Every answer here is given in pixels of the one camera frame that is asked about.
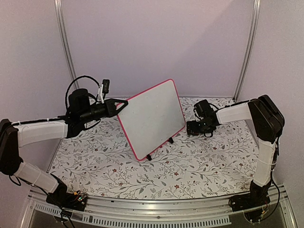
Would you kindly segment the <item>pink framed whiteboard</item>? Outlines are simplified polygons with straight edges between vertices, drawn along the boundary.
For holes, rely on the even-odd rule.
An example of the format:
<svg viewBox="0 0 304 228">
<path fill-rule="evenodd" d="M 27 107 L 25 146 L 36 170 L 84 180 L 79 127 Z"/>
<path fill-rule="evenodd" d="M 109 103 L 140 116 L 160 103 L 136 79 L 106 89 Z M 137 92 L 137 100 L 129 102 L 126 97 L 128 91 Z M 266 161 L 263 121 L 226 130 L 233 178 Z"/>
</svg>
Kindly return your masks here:
<svg viewBox="0 0 304 228">
<path fill-rule="evenodd" d="M 186 126 L 173 79 L 127 99 L 117 115 L 136 160 L 142 161 Z"/>
</svg>

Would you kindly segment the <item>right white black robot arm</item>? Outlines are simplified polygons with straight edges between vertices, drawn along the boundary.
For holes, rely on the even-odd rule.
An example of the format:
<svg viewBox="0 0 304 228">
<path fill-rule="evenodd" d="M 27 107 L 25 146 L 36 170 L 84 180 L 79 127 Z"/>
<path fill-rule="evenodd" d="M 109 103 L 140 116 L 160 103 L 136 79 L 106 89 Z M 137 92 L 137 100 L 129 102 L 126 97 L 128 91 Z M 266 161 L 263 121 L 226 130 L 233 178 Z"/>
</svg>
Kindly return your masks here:
<svg viewBox="0 0 304 228">
<path fill-rule="evenodd" d="M 268 95 L 226 105 L 214 110 L 215 105 L 206 99 L 194 105 L 197 120 L 186 122 L 187 135 L 213 135 L 220 125 L 251 120 L 258 138 L 259 155 L 253 184 L 264 187 L 271 181 L 276 165 L 279 138 L 283 133 L 285 119 Z"/>
</svg>

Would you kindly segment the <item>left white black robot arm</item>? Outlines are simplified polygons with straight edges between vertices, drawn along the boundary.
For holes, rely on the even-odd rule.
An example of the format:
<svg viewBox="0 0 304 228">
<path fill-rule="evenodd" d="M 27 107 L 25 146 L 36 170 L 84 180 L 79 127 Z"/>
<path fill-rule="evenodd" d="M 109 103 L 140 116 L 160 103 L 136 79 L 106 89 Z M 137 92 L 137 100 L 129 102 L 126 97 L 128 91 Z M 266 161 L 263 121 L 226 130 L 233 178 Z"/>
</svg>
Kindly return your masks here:
<svg viewBox="0 0 304 228">
<path fill-rule="evenodd" d="M 66 113 L 52 119 L 27 122 L 0 122 L 0 171 L 7 176 L 15 176 L 31 185 L 52 193 L 52 198 L 60 206 L 67 206 L 71 197 L 67 186 L 56 176 L 32 165 L 19 154 L 23 147 L 47 141 L 69 139 L 90 128 L 88 123 L 99 123 L 103 118 L 117 116 L 128 101 L 115 98 L 105 99 L 100 90 L 96 96 L 81 88 L 65 97 Z"/>
</svg>

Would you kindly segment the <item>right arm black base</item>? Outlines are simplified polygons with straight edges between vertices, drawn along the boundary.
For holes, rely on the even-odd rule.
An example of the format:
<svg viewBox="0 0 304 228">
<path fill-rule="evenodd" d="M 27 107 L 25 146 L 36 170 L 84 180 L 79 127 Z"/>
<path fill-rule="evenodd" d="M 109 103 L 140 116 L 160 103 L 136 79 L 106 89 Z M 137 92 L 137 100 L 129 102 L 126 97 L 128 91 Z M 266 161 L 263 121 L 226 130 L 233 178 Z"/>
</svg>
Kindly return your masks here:
<svg viewBox="0 0 304 228">
<path fill-rule="evenodd" d="M 229 198 L 228 205 L 233 212 L 243 211 L 244 218 L 251 224 L 260 223 L 270 217 L 276 210 L 279 201 L 273 211 L 269 212 L 270 197 L 268 189 L 270 185 L 260 187 L 254 182 L 251 182 L 250 191 L 247 194 L 234 195 Z"/>
</svg>

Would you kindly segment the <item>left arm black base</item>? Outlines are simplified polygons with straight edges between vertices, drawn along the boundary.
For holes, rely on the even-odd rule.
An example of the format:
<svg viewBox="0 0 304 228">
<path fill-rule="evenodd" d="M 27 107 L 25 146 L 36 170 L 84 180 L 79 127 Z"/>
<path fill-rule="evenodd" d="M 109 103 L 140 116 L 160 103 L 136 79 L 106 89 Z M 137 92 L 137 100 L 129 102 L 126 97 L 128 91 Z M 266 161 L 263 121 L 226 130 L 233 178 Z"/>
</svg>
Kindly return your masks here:
<svg viewBox="0 0 304 228">
<path fill-rule="evenodd" d="M 76 192 L 68 192 L 67 186 L 64 183 L 60 183 L 53 193 L 47 195 L 46 202 L 59 208 L 84 211 L 87 203 L 87 195 L 81 193 L 79 190 Z"/>
</svg>

